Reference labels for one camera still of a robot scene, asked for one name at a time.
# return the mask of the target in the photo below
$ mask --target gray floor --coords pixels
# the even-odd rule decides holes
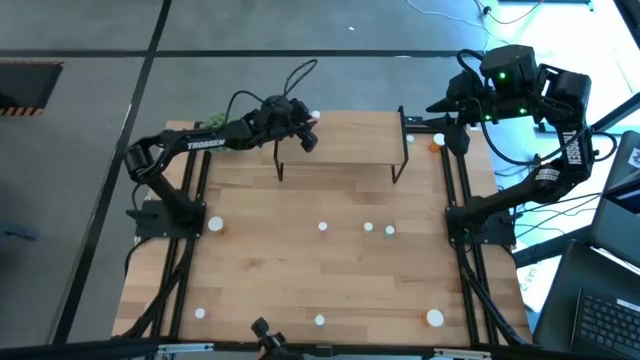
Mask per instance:
[[[425,10],[480,21],[472,0],[415,3]],[[55,4],[0,0],[0,49],[146,49],[161,4],[161,0],[58,0]],[[597,1],[596,15],[610,14],[611,4],[607,4]],[[503,8],[502,17],[513,18],[527,6]],[[548,19],[573,15],[584,20],[576,26],[589,34],[603,30],[604,25],[593,26],[589,21],[596,15],[582,5],[557,7],[556,12],[553,8],[543,6],[521,26],[492,24],[491,29],[539,45],[540,61],[589,74],[594,82],[589,108],[593,122],[638,91],[637,82],[629,80],[629,66],[621,61],[620,53],[627,48],[593,35],[592,48],[574,51],[578,45],[568,46],[565,40],[578,39],[574,32],[580,31],[563,32],[561,25]],[[541,23],[547,24],[546,32]],[[554,29],[562,35],[555,41],[549,35]],[[482,29],[420,14],[401,0],[183,0],[173,2],[160,48],[453,50],[482,49],[486,41]],[[585,53],[597,61],[585,61]],[[279,92],[288,73],[304,60],[157,59],[132,139],[160,131],[168,120],[204,120],[222,111],[238,89],[264,96]],[[0,219],[41,232],[37,242],[9,239],[0,243],[0,347],[47,341],[142,63],[141,59],[65,62],[44,116],[0,118],[0,153],[12,155],[0,156]],[[407,113],[423,114],[425,106],[444,96],[449,78],[459,71],[453,59],[323,58],[295,96],[319,110],[389,110],[403,104]],[[232,114],[254,106],[250,99],[240,98]],[[515,158],[547,153],[556,146],[553,137],[536,136],[532,129],[529,119],[521,119],[503,122],[491,132],[497,145]],[[509,145],[514,137],[517,146]],[[493,165],[497,170],[508,167],[496,159]],[[517,179],[498,181],[508,186]],[[124,215],[131,207],[132,188],[121,172],[72,341],[106,339],[111,333],[124,257],[132,245],[134,224]],[[537,235],[527,238],[527,243],[555,236],[532,234]]]

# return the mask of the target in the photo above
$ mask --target white cable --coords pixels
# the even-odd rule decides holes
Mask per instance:
[[[487,39],[487,43],[484,45],[484,49],[483,51],[486,52],[487,48],[489,47],[489,44],[491,43],[492,39],[495,39],[497,41],[500,41],[502,43],[505,43],[507,45],[511,45],[507,40],[499,38],[497,36],[495,36],[491,31],[489,31],[489,29],[487,29],[486,26],[482,25],[482,24],[478,24],[478,23],[474,23],[465,19],[461,19],[461,18],[457,18],[454,16],[449,16],[447,14],[443,14],[443,13],[439,13],[436,11],[424,11],[422,9],[420,9],[418,6],[416,6],[413,2],[411,2],[411,0],[406,0],[407,5],[411,6],[412,8],[414,8],[415,10],[419,11],[420,13],[424,14],[424,15],[438,15],[438,16],[442,16],[445,17],[449,20],[455,20],[455,21],[462,21],[463,23],[469,25],[469,26],[474,26],[474,27],[478,27],[482,30],[484,30],[487,34],[489,34],[489,39]]]

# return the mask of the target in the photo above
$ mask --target laptop keyboard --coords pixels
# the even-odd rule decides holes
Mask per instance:
[[[640,311],[581,292],[576,336],[623,355],[640,359]]]

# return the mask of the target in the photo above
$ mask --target wooden tabletop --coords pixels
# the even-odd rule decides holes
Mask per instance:
[[[472,192],[488,195],[496,191],[488,148],[480,133],[470,136]],[[431,142],[431,135],[415,135],[395,185],[388,166],[288,166],[280,182],[269,146],[214,154],[207,218],[221,216],[226,231],[205,230],[196,243],[180,337],[253,342],[249,327],[262,316],[293,343],[469,345],[457,260],[447,242],[442,161],[428,150]],[[165,172],[175,186],[185,159],[176,157]],[[317,230],[320,221],[328,223],[325,234]],[[364,234],[367,221],[375,228]],[[396,227],[393,239],[383,237],[387,225]],[[151,241],[133,255],[114,334],[126,331],[156,294],[167,243]],[[498,246],[482,248],[492,298],[530,340],[513,259]],[[475,304],[480,339],[487,341],[477,298]],[[198,308],[206,310],[204,319],[195,317]],[[443,312],[443,327],[425,325],[429,309]],[[318,314],[326,318],[322,328],[313,324]]]
[[[278,145],[278,159],[285,164],[399,165],[404,162],[399,112],[323,112],[313,132],[318,144],[312,152],[305,152],[297,137],[286,138]]]

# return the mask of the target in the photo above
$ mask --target small orange object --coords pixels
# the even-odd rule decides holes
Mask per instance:
[[[440,151],[440,145],[436,144],[436,143],[431,143],[431,145],[429,145],[429,150],[431,150],[431,152],[438,152]]]

